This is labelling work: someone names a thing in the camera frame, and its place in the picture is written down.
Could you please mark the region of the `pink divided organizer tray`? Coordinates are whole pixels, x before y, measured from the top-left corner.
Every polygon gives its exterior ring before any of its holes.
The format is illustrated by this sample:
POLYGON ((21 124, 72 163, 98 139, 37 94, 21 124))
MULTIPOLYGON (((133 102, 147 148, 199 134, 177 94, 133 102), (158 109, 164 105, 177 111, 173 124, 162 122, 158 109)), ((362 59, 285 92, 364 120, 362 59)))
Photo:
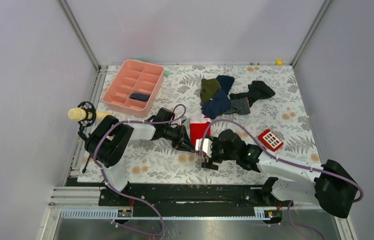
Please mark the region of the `pink divided organizer tray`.
POLYGON ((144 118, 164 81, 164 67, 133 59, 126 60, 102 97, 112 111, 144 118), (150 95, 148 102, 130 99, 132 93, 150 95))

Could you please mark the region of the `red underwear white trim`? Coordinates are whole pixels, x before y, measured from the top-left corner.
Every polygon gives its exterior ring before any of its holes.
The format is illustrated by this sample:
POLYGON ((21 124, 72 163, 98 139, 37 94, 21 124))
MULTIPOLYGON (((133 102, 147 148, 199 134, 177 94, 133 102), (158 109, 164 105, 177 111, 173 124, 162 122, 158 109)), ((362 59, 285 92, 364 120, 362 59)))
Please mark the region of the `red underwear white trim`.
POLYGON ((201 139, 205 133, 206 128, 210 124, 211 119, 202 116, 194 116, 190 118, 190 139, 195 148, 196 140, 201 139))

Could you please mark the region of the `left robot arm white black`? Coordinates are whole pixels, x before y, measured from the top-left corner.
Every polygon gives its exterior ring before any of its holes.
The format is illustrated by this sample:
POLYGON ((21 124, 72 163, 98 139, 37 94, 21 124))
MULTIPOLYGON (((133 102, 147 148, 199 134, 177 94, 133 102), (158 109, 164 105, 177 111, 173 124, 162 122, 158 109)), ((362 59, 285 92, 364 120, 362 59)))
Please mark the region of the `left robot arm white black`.
POLYGON ((87 116, 79 123, 78 134, 84 141, 84 149, 95 159, 104 177, 104 182, 112 190, 111 199, 119 206, 130 199, 127 176, 120 160, 130 141, 155 141, 165 139, 171 142, 174 150, 193 152, 195 150, 186 127, 176 123, 175 113, 160 108, 156 115, 145 121, 120 121, 113 115, 106 115, 93 133, 86 135, 84 128, 91 126, 98 113, 88 109, 87 116))

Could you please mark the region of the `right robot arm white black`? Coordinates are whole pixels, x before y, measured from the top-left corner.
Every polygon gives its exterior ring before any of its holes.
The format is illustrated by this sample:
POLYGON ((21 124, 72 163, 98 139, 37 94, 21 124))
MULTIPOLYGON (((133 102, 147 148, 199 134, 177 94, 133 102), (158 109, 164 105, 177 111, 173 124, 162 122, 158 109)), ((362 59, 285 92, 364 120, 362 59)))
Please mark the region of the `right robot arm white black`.
POLYGON ((197 139, 195 149, 205 157, 204 168, 217 170, 216 163, 230 160, 244 170, 269 174, 257 197, 268 206, 290 201, 309 203, 345 219, 359 191, 354 179, 334 160, 324 164, 300 164, 257 144, 245 143, 229 129, 218 137, 197 139))

